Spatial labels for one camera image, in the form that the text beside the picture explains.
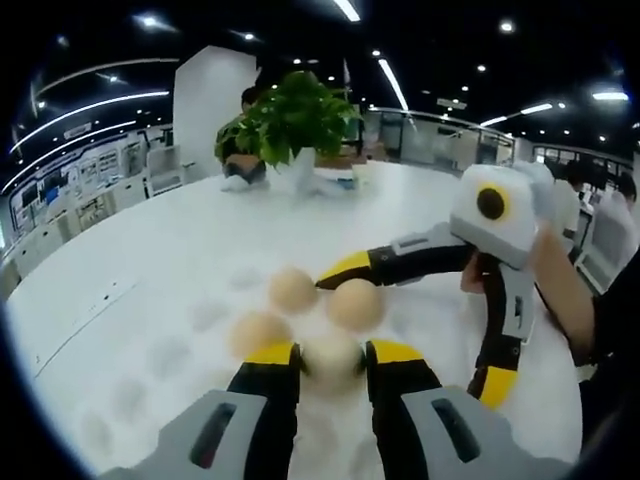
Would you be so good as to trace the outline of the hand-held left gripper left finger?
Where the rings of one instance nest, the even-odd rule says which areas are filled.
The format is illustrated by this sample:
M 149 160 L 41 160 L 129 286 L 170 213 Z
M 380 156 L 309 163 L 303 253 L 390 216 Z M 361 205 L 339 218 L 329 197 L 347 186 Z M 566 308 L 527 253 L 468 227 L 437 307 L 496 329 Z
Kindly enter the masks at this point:
M 286 479 L 300 395 L 301 353 L 285 342 L 247 357 L 159 432 L 155 450 L 104 479 Z

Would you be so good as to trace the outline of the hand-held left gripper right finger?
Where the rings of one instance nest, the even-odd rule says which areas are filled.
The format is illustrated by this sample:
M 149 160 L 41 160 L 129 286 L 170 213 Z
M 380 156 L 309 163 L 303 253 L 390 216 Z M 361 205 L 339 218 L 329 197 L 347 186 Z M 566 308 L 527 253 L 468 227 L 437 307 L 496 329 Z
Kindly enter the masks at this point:
M 387 479 L 563 479 L 568 463 L 516 444 L 509 423 L 422 355 L 388 340 L 365 345 L 372 429 Z

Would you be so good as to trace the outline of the person's right hand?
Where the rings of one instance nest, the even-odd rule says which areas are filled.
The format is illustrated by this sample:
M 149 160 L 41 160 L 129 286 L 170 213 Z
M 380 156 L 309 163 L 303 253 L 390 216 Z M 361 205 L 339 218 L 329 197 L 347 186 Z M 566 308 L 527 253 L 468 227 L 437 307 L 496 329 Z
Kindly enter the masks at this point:
M 479 251 L 475 250 L 462 272 L 460 288 L 465 293 L 484 292 L 479 257 Z M 529 267 L 534 273 L 537 285 L 543 287 L 545 284 L 551 284 L 554 271 L 562 264 L 572 269 L 562 240 L 551 225 L 543 221 L 538 227 L 533 250 L 529 255 Z

